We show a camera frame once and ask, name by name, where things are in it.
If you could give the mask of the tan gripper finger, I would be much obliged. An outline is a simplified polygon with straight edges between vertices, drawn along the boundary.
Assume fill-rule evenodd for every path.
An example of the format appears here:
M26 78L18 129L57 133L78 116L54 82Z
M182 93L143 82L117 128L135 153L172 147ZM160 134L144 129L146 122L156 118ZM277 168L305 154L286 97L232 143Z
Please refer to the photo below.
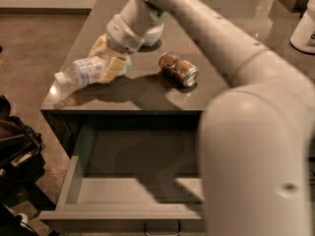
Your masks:
M89 56L105 56L111 53L110 44L107 39L107 34L100 35L92 46Z
M129 58L122 56L107 56L99 81L109 84L115 78L125 75L129 70Z

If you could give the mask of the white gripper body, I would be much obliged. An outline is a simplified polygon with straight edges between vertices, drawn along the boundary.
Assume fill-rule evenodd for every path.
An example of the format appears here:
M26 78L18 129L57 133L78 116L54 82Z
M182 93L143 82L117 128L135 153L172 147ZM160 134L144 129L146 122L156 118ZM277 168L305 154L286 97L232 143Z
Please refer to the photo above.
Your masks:
M130 29L118 14L107 24L106 35L109 47L120 53L135 53L144 43L144 39Z

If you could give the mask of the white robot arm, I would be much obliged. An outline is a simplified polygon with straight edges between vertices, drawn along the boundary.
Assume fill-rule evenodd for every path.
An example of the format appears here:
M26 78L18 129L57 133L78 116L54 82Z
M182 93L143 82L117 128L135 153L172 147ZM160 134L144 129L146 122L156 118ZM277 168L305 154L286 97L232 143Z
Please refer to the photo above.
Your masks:
M199 170L209 236L312 236L308 151L313 83L200 0L129 0L92 48L101 80L121 75L147 31L171 15L225 76L198 128Z

